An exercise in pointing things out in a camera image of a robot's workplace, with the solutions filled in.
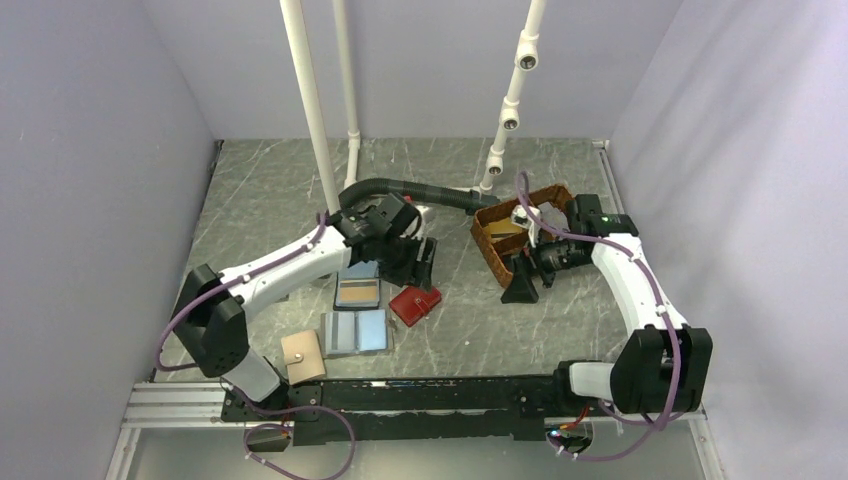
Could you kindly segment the red leather card holder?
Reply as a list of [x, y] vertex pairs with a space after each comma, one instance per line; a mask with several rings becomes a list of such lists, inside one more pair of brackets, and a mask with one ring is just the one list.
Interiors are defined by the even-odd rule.
[[389, 308], [404, 325], [413, 327], [429, 315], [441, 300], [442, 293], [436, 287], [423, 290], [408, 286], [389, 302]]

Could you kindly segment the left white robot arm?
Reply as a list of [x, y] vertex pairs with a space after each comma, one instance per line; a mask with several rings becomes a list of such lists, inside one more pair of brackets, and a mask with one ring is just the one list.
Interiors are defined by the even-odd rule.
[[390, 194], [362, 211], [320, 214], [311, 233], [256, 260], [221, 271], [203, 264], [186, 276], [163, 334], [177, 336], [190, 367], [228, 382], [261, 419], [275, 419], [286, 409], [288, 385], [251, 347], [249, 322], [313, 280], [363, 262], [376, 263], [393, 285], [430, 290], [437, 241], [408, 232], [420, 217]]

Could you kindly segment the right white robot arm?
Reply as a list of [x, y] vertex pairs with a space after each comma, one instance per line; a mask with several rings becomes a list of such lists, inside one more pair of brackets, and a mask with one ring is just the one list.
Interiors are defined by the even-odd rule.
[[549, 287], [558, 272], [593, 265], [613, 293], [627, 342], [614, 362], [563, 361], [554, 373], [551, 401], [574, 415], [590, 400], [624, 414], [671, 418], [700, 404], [713, 351], [704, 328], [693, 328], [672, 305], [648, 261], [635, 224], [624, 214], [602, 211], [595, 195], [567, 204], [568, 227], [546, 223], [526, 194], [520, 194], [512, 222], [527, 230], [523, 250], [510, 258], [512, 279], [504, 304], [533, 304], [539, 278]]

